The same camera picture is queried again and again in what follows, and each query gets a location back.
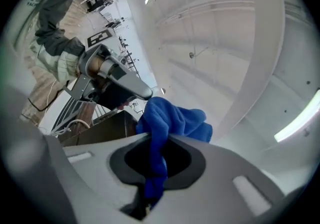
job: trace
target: blue towel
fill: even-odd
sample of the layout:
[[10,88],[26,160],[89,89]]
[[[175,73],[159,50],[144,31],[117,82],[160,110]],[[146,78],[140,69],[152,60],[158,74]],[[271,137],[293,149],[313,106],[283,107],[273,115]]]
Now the blue towel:
[[157,202],[163,194],[163,183],[168,176],[166,162],[160,153],[168,134],[183,135],[208,143],[213,129],[211,125],[204,123],[206,119],[204,111],[177,107],[164,98],[149,99],[144,111],[135,127],[137,134],[152,133],[150,145],[152,176],[145,181],[144,196]]

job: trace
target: wooden floor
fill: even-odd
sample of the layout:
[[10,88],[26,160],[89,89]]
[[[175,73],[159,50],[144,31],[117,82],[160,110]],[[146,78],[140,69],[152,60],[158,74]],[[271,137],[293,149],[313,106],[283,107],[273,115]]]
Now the wooden floor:
[[[86,5],[80,5],[82,0],[74,0],[64,19],[60,22],[60,27],[65,30],[67,38],[78,37],[85,44],[85,40],[90,35],[93,35],[103,30],[107,21],[99,13],[87,13]],[[47,105],[47,96],[56,80],[54,76],[47,71],[35,66],[35,55],[29,49],[29,43],[35,33],[35,24],[37,17],[33,21],[33,26],[30,29],[29,35],[26,38],[25,64],[32,72],[36,79],[34,87],[29,98],[40,109]],[[55,81],[52,91],[49,96],[49,102],[54,98],[56,92],[63,87],[58,81]],[[30,118],[35,124],[38,124],[44,116],[43,112],[38,112],[29,102],[26,103],[22,113]]]

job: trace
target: black cable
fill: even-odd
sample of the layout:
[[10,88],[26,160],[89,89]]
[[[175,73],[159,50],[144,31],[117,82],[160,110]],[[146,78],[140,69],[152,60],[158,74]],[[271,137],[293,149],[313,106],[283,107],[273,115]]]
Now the black cable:
[[34,107],[34,108],[36,108],[39,112],[43,112],[45,109],[47,109],[53,102],[54,102],[54,100],[56,100],[56,98],[58,97],[58,95],[59,95],[59,93],[62,91],[62,90],[64,90],[63,88],[62,89],[60,89],[60,90],[58,90],[57,92],[56,92],[56,94],[55,94],[55,97],[50,101],[50,103],[46,106],[46,107],[44,107],[43,109],[39,109],[31,100],[30,100],[30,98],[28,98],[28,100],[29,100],[29,102],[32,104],[32,106]]
[[21,114],[24,118],[30,120],[35,126],[36,126],[36,123],[30,118],[30,117],[27,117],[25,116],[24,114]]

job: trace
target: person's sleeve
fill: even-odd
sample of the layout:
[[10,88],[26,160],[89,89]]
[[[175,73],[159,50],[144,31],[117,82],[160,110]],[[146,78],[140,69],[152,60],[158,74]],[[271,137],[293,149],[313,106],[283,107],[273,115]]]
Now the person's sleeve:
[[52,73],[60,82],[77,77],[79,56],[85,51],[78,38],[68,39],[59,29],[73,0],[47,0],[39,11],[35,37],[30,48],[35,64]]

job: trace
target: blue cloth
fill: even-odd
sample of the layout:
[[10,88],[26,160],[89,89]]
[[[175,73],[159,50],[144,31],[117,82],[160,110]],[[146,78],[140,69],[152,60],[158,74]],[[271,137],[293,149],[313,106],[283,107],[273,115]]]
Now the blue cloth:
[[167,165],[160,153],[168,134],[183,135],[204,142],[212,136],[212,126],[204,123],[206,114],[199,109],[185,109],[172,105],[168,100],[153,97],[148,100],[143,116],[135,127],[136,133],[151,132],[150,168],[151,177],[145,181],[145,198],[157,202],[163,194],[167,179]]

